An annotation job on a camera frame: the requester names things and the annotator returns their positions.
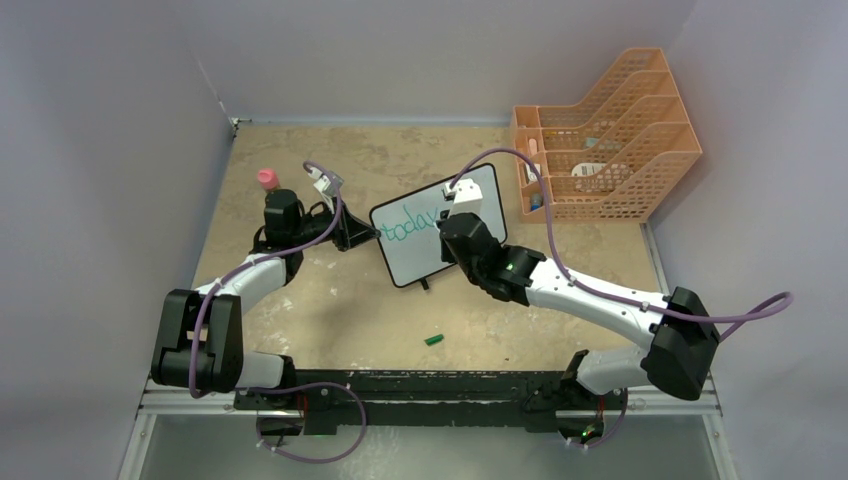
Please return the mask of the white whiteboard with black frame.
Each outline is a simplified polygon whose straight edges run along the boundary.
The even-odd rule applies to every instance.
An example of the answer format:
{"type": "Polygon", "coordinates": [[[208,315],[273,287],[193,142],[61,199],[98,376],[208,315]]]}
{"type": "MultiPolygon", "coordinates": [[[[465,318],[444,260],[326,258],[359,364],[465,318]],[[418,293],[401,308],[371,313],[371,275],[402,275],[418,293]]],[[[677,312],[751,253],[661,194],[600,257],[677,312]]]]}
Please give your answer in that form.
{"type": "MultiPolygon", "coordinates": [[[[472,179],[482,189],[481,219],[500,242],[508,238],[502,199],[495,167],[490,163],[470,169],[464,179],[472,179]]],[[[451,266],[441,259],[436,221],[450,208],[443,186],[448,177],[376,205],[369,221],[380,232],[378,245],[393,285],[403,288],[451,266]]]]}

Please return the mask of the green marker cap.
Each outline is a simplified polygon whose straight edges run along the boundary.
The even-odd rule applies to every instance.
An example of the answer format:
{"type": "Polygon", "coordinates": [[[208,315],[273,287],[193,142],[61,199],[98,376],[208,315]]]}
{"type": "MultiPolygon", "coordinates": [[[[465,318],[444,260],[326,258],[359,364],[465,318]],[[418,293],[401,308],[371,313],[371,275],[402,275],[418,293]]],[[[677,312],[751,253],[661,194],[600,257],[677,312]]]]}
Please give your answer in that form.
{"type": "Polygon", "coordinates": [[[444,336],[442,334],[434,335],[424,340],[427,346],[436,345],[444,340],[444,336]]]}

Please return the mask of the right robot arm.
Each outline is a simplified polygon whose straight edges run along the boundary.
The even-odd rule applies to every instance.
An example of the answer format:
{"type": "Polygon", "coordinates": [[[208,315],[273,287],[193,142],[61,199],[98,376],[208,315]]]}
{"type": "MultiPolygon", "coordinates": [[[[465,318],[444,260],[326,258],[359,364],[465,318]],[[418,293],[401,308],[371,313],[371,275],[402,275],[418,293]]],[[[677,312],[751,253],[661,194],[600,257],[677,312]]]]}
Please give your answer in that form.
{"type": "Polygon", "coordinates": [[[541,252],[499,243],[473,213],[446,217],[437,228],[444,257],[490,297],[573,315],[631,341],[572,358],[561,381],[569,404],[584,407],[599,395],[646,385],[681,400],[700,398],[719,334],[711,324],[679,319],[705,311],[694,292],[679,287],[664,296],[563,274],[541,252]]]}

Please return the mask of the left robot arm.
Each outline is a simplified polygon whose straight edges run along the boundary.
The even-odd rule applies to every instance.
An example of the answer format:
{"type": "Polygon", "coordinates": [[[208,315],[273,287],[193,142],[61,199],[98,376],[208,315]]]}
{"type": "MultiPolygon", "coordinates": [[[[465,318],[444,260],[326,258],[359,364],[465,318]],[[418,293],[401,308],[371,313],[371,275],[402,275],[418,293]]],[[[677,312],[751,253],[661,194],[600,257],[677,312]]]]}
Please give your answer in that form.
{"type": "Polygon", "coordinates": [[[192,387],[199,395],[259,389],[272,408],[289,407],[298,395],[292,359],[247,351],[243,316],[292,282],[305,249],[330,241],[345,252],[379,236],[336,198],[306,209],[292,190],[268,193],[264,224],[236,271],[196,289],[174,289],[166,295],[152,380],[163,386],[192,387]]]}

